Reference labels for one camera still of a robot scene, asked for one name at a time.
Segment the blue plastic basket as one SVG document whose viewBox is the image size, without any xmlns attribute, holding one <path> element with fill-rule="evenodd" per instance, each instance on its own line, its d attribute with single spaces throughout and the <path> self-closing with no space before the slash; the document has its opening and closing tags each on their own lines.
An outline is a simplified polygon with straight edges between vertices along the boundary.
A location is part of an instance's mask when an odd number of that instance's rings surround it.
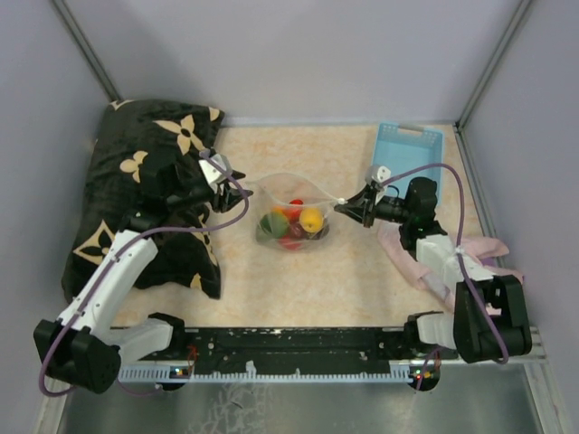
<svg viewBox="0 0 579 434">
<path fill-rule="evenodd" d="M 381 123 L 371 165 L 385 166 L 391 176 L 419 166 L 443 162 L 445 139 L 438 129 Z"/>
</svg>

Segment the dark brown toy fruit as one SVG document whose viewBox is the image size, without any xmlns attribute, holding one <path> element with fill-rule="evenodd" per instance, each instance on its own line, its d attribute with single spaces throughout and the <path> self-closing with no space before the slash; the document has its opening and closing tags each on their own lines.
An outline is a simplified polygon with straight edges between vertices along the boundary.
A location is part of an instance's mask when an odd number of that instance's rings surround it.
<svg viewBox="0 0 579 434">
<path fill-rule="evenodd" d="M 302 240 L 307 238 L 307 233 L 299 224 L 299 222 L 292 222 L 289 225 L 287 236 L 294 240 Z"/>
</svg>

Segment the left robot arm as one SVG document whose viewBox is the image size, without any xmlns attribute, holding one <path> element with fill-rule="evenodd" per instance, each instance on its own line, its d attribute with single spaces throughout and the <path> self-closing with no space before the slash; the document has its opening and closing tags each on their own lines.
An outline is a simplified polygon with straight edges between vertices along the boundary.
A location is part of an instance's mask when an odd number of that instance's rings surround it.
<svg viewBox="0 0 579 434">
<path fill-rule="evenodd" d="M 176 359 L 186 352 L 188 337 L 182 319 L 154 313 L 141 324 L 111 327 L 121 304 L 146 266 L 158 254 L 153 240 L 159 233 L 202 235 L 202 227 L 167 226 L 172 212 L 210 204 L 228 212 L 237 203 L 248 205 L 251 192 L 221 154 L 204 151 L 195 175 L 179 174 L 172 156 L 147 158 L 137 207 L 125 214 L 109 252 L 80 294 L 53 321 L 42 320 L 33 340 L 42 366 L 38 387 L 57 398 L 82 388 L 101 394 L 117 382 L 122 366 L 161 352 Z"/>
</svg>

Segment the small dark toy fruit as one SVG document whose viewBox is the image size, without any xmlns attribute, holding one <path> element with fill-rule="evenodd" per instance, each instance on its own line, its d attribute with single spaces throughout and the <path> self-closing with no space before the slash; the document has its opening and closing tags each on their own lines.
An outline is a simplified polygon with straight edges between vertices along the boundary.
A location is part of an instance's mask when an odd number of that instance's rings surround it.
<svg viewBox="0 0 579 434">
<path fill-rule="evenodd" d="M 315 234 L 312 235 L 311 239 L 313 241 L 319 241 L 319 240 L 323 240 L 327 234 L 329 232 L 329 226 L 326 225 L 325 227 L 323 227 L 320 231 L 316 232 Z"/>
</svg>

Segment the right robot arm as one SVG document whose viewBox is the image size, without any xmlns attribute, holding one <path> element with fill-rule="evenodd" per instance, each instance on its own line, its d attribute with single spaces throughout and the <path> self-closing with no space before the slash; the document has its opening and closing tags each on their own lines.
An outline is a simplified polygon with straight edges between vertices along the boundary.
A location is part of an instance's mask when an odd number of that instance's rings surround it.
<svg viewBox="0 0 579 434">
<path fill-rule="evenodd" d="M 507 252 L 501 241 L 478 238 L 465 245 L 436 217 L 438 185 L 415 177 L 403 198 L 384 194 L 376 181 L 335 206 L 335 211 L 365 227 L 382 221 L 378 240 L 388 258 L 416 288 L 434 293 L 444 312 L 419 314 L 404 335 L 405 350 L 425 357 L 436 345 L 455 350 L 467 363 L 529 354 L 532 337 L 516 273 L 493 269 L 483 256 Z"/>
</svg>

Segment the clear dotted zip bag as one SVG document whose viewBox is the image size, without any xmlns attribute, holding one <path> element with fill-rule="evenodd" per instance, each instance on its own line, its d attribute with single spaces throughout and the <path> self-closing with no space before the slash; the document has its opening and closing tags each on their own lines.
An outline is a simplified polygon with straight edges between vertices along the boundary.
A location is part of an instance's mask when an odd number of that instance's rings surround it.
<svg viewBox="0 0 579 434">
<path fill-rule="evenodd" d="M 250 181 L 255 240 L 288 252 L 316 250 L 329 242 L 335 207 L 346 202 L 307 177 L 275 173 Z"/>
</svg>

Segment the green orange toy mango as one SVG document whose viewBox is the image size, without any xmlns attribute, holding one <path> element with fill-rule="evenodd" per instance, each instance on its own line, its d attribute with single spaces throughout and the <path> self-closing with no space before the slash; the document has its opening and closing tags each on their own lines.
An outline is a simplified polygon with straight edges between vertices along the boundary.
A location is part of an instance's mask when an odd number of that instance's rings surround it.
<svg viewBox="0 0 579 434">
<path fill-rule="evenodd" d="M 300 213 L 301 213 L 300 208 L 292 208 L 292 207 L 275 206 L 271 210 L 273 212 L 277 212 L 277 213 L 284 215 L 290 221 L 297 220 L 299 218 Z"/>
</svg>

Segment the pink cloth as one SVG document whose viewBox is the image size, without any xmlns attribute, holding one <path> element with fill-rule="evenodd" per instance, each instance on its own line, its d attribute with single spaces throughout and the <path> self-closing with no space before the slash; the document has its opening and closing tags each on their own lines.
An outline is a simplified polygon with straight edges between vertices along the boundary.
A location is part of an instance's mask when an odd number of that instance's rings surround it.
<svg viewBox="0 0 579 434">
<path fill-rule="evenodd" d="M 403 247 L 401 226 L 397 223 L 382 223 L 377 238 L 404 278 L 418 289 L 431 290 L 451 312 L 457 285 L 466 278 L 475 282 L 512 275 L 524 280 L 516 270 L 486 263 L 509 253 L 508 246 L 495 238 L 434 235 L 419 241 L 414 254 Z"/>
</svg>

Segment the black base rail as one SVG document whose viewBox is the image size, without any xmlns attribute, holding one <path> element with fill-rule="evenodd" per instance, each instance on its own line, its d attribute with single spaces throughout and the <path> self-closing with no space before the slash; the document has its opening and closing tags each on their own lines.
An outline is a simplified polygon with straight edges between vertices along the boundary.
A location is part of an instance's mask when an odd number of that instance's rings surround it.
<svg viewBox="0 0 579 434">
<path fill-rule="evenodd" d="M 390 363 L 421 360 L 432 344 L 409 327 L 200 327 L 161 352 L 155 362 L 192 362 L 198 374 L 243 373 L 252 362 L 258 374 L 389 373 Z"/>
</svg>

